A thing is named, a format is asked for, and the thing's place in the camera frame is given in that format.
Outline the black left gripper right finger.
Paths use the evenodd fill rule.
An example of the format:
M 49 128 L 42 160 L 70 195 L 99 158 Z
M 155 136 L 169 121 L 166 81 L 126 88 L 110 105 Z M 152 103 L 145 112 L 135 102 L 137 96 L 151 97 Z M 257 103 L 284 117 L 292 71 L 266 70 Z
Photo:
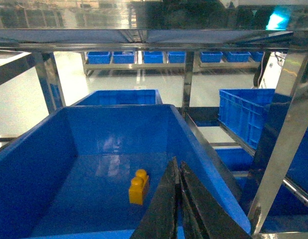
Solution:
M 191 168 L 180 165 L 182 224 L 186 239 L 250 239 L 225 212 Z

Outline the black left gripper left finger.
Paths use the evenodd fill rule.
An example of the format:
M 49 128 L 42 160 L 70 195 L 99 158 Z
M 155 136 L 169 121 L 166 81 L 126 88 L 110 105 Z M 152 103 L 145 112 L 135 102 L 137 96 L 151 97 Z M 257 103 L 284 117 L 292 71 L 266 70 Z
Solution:
M 179 169 L 176 157 L 168 162 L 151 203 L 132 239 L 176 239 L 179 204 Z

